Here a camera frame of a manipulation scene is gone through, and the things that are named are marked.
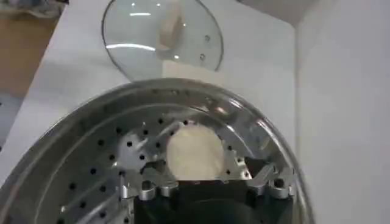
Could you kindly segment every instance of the glass lid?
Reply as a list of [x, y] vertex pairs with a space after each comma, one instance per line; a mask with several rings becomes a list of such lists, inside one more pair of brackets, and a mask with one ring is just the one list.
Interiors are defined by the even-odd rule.
[[114, 0], [102, 34], [109, 56], [130, 80], [162, 77], [164, 60], [215, 71], [223, 56], [218, 24], [196, 0]]

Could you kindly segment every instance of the dough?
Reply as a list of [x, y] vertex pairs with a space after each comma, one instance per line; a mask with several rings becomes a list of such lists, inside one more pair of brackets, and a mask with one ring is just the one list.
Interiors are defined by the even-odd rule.
[[182, 127], [167, 145], [166, 162], [178, 180], [215, 180], [224, 168], [224, 149], [215, 132], [202, 125]]

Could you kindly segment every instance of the hole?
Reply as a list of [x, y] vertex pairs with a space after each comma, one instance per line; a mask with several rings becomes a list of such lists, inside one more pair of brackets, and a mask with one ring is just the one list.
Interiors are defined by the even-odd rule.
[[72, 191], [75, 190], [77, 187], [76, 183], [75, 182], [72, 182], [69, 184], [69, 189], [71, 189]]
[[107, 188], [103, 185], [103, 186], [101, 186], [101, 187], [99, 188], [99, 190], [100, 190], [101, 192], [105, 192], [105, 190], [107, 190]]
[[99, 140], [97, 141], [97, 144], [98, 144], [99, 146], [103, 146], [103, 145], [104, 145], [104, 140], [103, 140], [103, 139], [99, 139]]
[[105, 213], [105, 212], [100, 212], [100, 213], [99, 213], [99, 217], [100, 217], [100, 218], [104, 219], [105, 216], [106, 216], [106, 213]]
[[90, 169], [90, 173], [91, 173], [92, 175], [96, 174], [96, 169], [95, 169], [95, 168], [91, 168], [91, 169]]
[[285, 181], [281, 178], [277, 178], [274, 180], [274, 186], [277, 188], [283, 188], [285, 186]]
[[57, 220], [57, 224], [64, 224], [64, 223], [65, 223], [64, 219], [58, 219]]
[[117, 133], [117, 134], [120, 134], [120, 133], [122, 133], [122, 129], [121, 129], [121, 128], [119, 128], [119, 127], [117, 127], [117, 128], [115, 129], [115, 131], [116, 131], [116, 133]]
[[152, 182], [150, 182], [149, 180], [142, 181], [141, 187], [142, 187], [142, 190], [144, 190], [144, 191], [152, 189]]
[[80, 205], [79, 205], [79, 206], [80, 206], [80, 208], [85, 208], [86, 205], [87, 205], [87, 204], [85, 203], [85, 201], [82, 201], [82, 202], [80, 202]]

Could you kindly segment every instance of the perforated steel tray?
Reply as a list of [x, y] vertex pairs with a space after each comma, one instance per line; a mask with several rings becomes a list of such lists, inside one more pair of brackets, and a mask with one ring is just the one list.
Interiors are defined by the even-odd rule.
[[[118, 200], [119, 176], [164, 160], [167, 139], [191, 123], [212, 128], [232, 158], [293, 167], [302, 223], [311, 221], [297, 162], [266, 117], [224, 89], [159, 79], [116, 88], [53, 126], [1, 189], [0, 223], [130, 223], [132, 202]], [[245, 167], [227, 166], [221, 179], [250, 178]]]

